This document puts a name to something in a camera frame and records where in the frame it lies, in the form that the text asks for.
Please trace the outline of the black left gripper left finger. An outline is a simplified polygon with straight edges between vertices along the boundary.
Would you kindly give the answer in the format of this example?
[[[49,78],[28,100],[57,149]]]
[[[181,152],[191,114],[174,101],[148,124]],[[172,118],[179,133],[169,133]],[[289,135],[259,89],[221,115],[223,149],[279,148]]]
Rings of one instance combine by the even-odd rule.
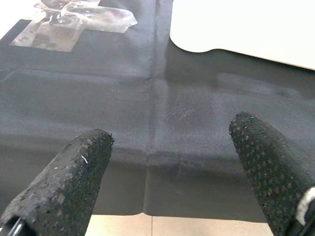
[[[109,164],[112,134],[75,137],[18,194],[0,217],[2,236],[83,236]]]

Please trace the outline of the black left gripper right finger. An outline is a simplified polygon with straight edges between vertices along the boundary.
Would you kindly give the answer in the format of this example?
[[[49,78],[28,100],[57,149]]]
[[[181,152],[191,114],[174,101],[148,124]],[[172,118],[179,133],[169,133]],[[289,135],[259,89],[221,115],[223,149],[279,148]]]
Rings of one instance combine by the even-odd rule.
[[[315,234],[315,156],[251,113],[238,113],[229,134],[275,236]]]

